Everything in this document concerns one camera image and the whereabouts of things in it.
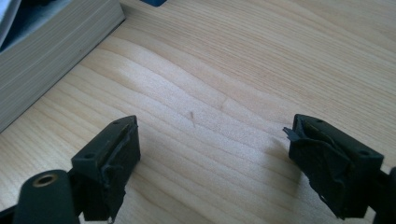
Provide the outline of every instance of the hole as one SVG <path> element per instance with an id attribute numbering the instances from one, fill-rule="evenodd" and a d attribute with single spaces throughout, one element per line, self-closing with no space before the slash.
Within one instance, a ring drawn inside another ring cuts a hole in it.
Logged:
<path id="1" fill-rule="evenodd" d="M 84 156 L 84 158 L 85 158 L 85 159 L 92 159 L 94 156 L 95 156 L 95 154 L 89 153 L 89 154 L 86 154 L 86 155 Z"/>
<path id="2" fill-rule="evenodd" d="M 58 176 L 55 174 L 42 175 L 33 182 L 33 186 L 36 188 L 46 187 L 55 182 L 56 179 L 58 179 Z"/>
<path id="3" fill-rule="evenodd" d="M 364 151 L 364 150 L 359 151 L 359 153 L 360 153 L 361 155 L 363 155 L 363 156 L 368 156 L 368 155 L 370 155 L 370 152 Z"/>

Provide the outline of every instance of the blue object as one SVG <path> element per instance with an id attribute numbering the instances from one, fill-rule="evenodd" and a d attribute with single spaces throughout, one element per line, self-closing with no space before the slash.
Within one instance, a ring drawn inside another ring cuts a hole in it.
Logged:
<path id="1" fill-rule="evenodd" d="M 21 0 L 2 0 L 0 1 L 0 47 L 3 44 L 11 24 L 17 15 Z"/>
<path id="2" fill-rule="evenodd" d="M 150 4 L 154 7 L 159 7 L 160 5 L 162 5 L 164 2 L 166 2 L 166 0 L 142 0 L 143 2 Z"/>

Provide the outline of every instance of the screw hole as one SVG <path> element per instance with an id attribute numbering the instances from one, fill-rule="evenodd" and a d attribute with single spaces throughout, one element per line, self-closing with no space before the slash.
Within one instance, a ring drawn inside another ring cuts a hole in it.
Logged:
<path id="1" fill-rule="evenodd" d="M 33 186 L 36 188 L 46 187 L 55 182 L 56 179 L 58 179 L 58 176 L 55 174 L 42 175 L 33 182 Z"/>
<path id="2" fill-rule="evenodd" d="M 84 158 L 85 158 L 85 159 L 92 159 L 94 156 L 95 156 L 95 154 L 89 153 L 89 154 L 86 154 L 86 155 L 84 156 Z"/>

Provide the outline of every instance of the black clamp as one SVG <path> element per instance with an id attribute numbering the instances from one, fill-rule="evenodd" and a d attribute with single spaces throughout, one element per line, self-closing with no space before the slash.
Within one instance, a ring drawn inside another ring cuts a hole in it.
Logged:
<path id="1" fill-rule="evenodd" d="M 108 124 L 72 158 L 73 168 L 47 171 L 28 179 L 18 204 L 0 213 L 0 223 L 113 222 L 125 185 L 140 160 L 136 116 Z"/>
<path id="2" fill-rule="evenodd" d="M 380 170 L 384 156 L 327 122 L 296 115 L 289 157 L 332 212 L 342 219 L 376 211 L 374 223 L 396 223 L 396 169 Z"/>

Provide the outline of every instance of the wood grain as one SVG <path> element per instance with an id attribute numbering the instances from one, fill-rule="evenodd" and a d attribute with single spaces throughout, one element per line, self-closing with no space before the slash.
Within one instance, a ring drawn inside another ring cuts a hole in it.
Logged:
<path id="1" fill-rule="evenodd" d="M 396 164 L 396 2 L 121 2 L 127 20 L 0 134 L 0 209 L 127 115 L 142 161 L 116 223 L 342 222 L 288 158 L 296 113 Z"/>

